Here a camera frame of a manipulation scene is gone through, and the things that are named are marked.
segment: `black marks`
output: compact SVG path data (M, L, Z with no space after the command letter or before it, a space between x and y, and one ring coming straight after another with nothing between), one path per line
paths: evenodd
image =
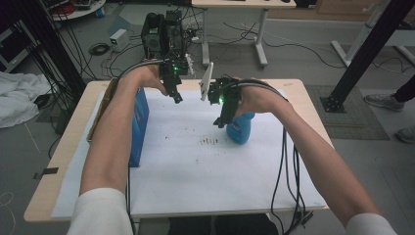
M216 145L219 143L217 138L205 137L202 136L201 140L199 141L200 145Z

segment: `desk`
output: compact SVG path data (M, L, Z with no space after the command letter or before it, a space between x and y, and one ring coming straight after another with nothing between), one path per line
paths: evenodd
M296 3L291 0L290 3L282 2L281 0L246 0L246 1L224 1L224 0L193 0L192 5L195 7L204 9L204 23L203 23L203 41L202 41L202 54L203 64L208 66L209 54L208 54L208 8L258 8L262 9L260 16L260 26L258 35L255 38L254 45L259 57L260 64L265 67L268 62L265 57L265 53L262 48L262 36L265 29L265 22L270 8L295 8Z
M266 80L277 89L282 89L293 104L299 115L308 122L328 143L330 138L311 103L310 98L300 80L297 79L270 79ZM68 165L76 151L77 144L89 120L97 99L108 86L107 81L93 81L88 84L79 104L69 122L56 152L48 167L58 167L56 174L44 175L34 192L26 209L24 219L30 222L58 221L51 217L51 213L60 193L61 185ZM180 91L199 89L198 80L183 80Z

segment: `sneaker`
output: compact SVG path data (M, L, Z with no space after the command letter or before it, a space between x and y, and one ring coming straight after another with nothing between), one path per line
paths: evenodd
M395 136L403 142L415 144L415 125L400 129Z
M364 97L364 101L369 105L387 108L393 111L402 111L403 107L405 106L405 102L398 102L394 98L393 94L375 94L375 95L367 95Z

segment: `blue spray bottle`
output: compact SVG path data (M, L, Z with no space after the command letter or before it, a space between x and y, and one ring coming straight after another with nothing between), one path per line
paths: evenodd
M243 145L247 143L251 134L251 119L254 118L255 113L245 113L232 120L226 125L226 133L236 143Z

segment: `white fabric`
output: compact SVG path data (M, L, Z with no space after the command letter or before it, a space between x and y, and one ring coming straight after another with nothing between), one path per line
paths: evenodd
M125 196L116 189L99 188L82 194L76 201L68 234L132 234ZM347 235L395 235L382 216L355 215L347 224Z
M124 194L99 188L79 196L68 234L131 235Z
M0 128L23 123L39 110L33 101L50 90L46 77L0 71Z
M382 216L361 213L352 217L346 227L347 235L395 235L393 228Z

